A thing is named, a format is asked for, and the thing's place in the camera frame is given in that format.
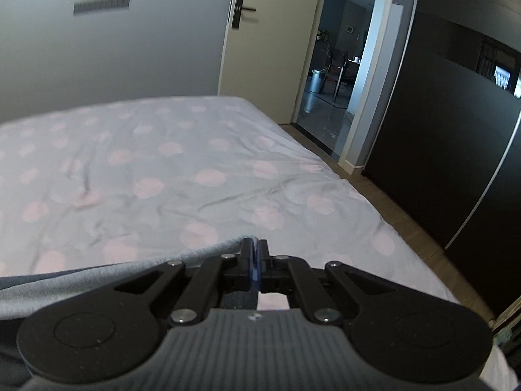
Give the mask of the dark grey garment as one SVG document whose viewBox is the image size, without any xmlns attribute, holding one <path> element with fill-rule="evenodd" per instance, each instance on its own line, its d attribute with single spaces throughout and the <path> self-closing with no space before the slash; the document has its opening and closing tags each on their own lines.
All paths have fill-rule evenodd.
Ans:
<svg viewBox="0 0 521 391">
<path fill-rule="evenodd" d="M 146 362 L 173 327 L 115 286 L 163 264 L 197 267 L 240 239 L 197 260 L 170 259 L 90 268 L 32 279 L 13 278 L 10 296 L 26 307 L 1 322 L 1 388 L 19 390 L 34 376 L 63 384 L 112 380 Z"/>
</svg>

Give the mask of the pink dotted grey bedsheet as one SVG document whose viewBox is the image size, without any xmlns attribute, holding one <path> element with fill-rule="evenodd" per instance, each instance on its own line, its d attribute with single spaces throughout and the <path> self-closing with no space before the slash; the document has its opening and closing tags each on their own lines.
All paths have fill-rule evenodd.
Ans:
<svg viewBox="0 0 521 391">
<path fill-rule="evenodd" d="M 252 104 L 161 98 L 1 126 L 1 315 L 69 297 L 93 268 L 191 261 L 233 239 L 268 240 L 451 299 L 371 203 Z"/>
</svg>

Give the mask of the black wardrobe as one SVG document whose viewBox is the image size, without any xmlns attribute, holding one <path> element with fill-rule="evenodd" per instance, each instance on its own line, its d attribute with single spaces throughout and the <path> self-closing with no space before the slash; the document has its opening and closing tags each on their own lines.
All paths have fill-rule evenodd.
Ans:
<svg viewBox="0 0 521 391">
<path fill-rule="evenodd" d="M 364 170 L 495 315 L 520 295 L 520 0 L 417 0 Z"/>
</svg>

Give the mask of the metal trash bin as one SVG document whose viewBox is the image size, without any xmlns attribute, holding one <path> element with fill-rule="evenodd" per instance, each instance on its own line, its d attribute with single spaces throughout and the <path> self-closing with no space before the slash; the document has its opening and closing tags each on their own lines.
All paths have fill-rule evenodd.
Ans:
<svg viewBox="0 0 521 391">
<path fill-rule="evenodd" d="M 313 69 L 308 90 L 313 94 L 319 94 L 322 89 L 322 82 L 325 71 Z"/>
</svg>

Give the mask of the beige door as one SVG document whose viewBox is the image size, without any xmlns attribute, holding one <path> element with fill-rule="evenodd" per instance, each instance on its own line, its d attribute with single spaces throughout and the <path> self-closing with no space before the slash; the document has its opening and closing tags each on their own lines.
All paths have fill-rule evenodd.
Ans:
<svg viewBox="0 0 521 391">
<path fill-rule="evenodd" d="M 290 123 L 323 0 L 244 0 L 257 11 L 244 11 L 239 29 L 231 29 L 234 2 L 218 93 L 246 99 L 273 121 Z"/>
</svg>

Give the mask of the dark chair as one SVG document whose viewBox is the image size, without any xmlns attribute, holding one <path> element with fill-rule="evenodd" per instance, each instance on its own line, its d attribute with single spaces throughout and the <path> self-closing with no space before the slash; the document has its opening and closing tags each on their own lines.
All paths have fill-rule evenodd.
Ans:
<svg viewBox="0 0 521 391">
<path fill-rule="evenodd" d="M 330 55 L 330 64 L 327 68 L 326 75 L 332 74 L 335 77 L 335 90 L 332 97 L 333 102 L 336 102 L 348 64 L 349 55 L 347 51 L 339 51 L 337 49 L 332 50 Z"/>
</svg>

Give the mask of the grey wall vent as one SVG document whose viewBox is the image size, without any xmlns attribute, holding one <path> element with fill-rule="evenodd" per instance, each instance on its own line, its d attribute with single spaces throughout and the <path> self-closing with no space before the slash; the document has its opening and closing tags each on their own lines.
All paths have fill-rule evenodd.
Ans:
<svg viewBox="0 0 521 391">
<path fill-rule="evenodd" d="M 73 5 L 73 15 L 90 14 L 97 11 L 126 10 L 131 0 L 85 0 Z"/>
</svg>

